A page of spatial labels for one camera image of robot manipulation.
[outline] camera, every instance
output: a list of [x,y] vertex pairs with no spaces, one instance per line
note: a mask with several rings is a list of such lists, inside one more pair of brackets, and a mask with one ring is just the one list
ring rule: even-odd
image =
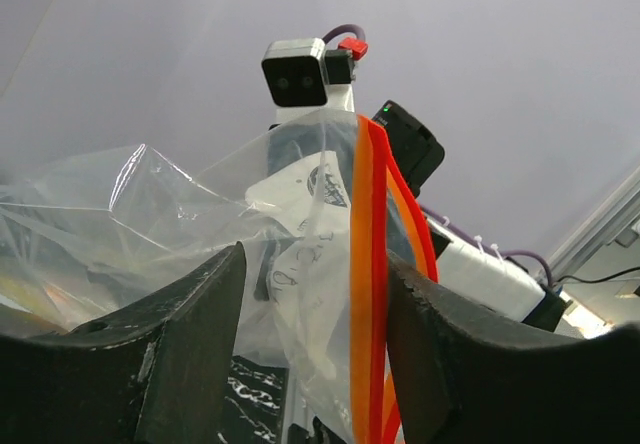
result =
[[314,107],[327,103],[328,82],[322,39],[272,43],[262,60],[271,97],[279,107]]

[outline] black camera module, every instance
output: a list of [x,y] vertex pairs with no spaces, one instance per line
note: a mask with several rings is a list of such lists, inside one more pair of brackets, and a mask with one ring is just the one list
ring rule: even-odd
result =
[[373,117],[385,128],[391,154],[414,196],[444,160],[444,148],[420,121],[393,101]]
[[262,61],[273,102],[280,107],[314,107],[327,103],[323,62],[314,56],[268,58]]

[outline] orange strap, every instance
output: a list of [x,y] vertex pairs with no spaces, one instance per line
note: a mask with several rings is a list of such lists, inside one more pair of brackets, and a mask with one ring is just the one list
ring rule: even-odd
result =
[[380,145],[380,130],[361,121],[353,164],[350,379],[353,433],[358,444],[378,444],[382,439],[387,204],[386,163],[374,152],[374,143]]
[[351,212],[351,408],[358,444],[393,443],[400,413],[384,380],[387,326],[387,185],[416,268],[437,281],[431,233],[393,159],[386,131],[359,116]]

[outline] metal frame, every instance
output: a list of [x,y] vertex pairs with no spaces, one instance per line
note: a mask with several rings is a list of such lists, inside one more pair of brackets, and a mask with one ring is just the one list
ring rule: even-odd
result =
[[549,258],[554,276],[573,274],[640,215],[640,168],[636,169]]

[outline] black cable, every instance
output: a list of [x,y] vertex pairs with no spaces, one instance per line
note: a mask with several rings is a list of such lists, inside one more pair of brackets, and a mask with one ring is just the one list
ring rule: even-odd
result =
[[601,277],[600,279],[581,279],[576,276],[566,275],[562,276],[557,282],[562,282],[565,279],[573,279],[574,281],[578,281],[582,284],[600,284],[601,282],[610,281],[611,279],[615,279],[616,277],[624,276],[625,274],[631,274],[632,272],[640,271],[640,266],[630,267],[629,269],[625,269],[623,271],[616,272],[615,274],[611,274],[610,276]]

